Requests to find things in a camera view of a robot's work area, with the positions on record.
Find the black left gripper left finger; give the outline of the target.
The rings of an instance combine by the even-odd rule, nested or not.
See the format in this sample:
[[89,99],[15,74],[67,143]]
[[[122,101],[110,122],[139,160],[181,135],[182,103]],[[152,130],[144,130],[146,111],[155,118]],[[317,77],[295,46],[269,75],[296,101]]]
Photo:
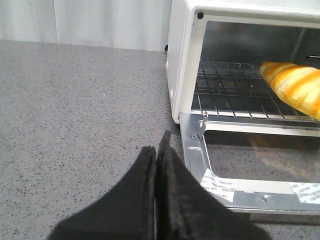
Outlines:
[[153,240],[156,150],[145,146],[105,195],[60,221],[50,240]]

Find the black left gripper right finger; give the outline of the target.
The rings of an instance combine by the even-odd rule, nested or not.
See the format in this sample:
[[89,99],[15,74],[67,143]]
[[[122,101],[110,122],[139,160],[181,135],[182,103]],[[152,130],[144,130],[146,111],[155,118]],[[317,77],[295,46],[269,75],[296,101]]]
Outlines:
[[159,240],[269,240],[270,235],[211,196],[170,145],[160,141],[156,163]]

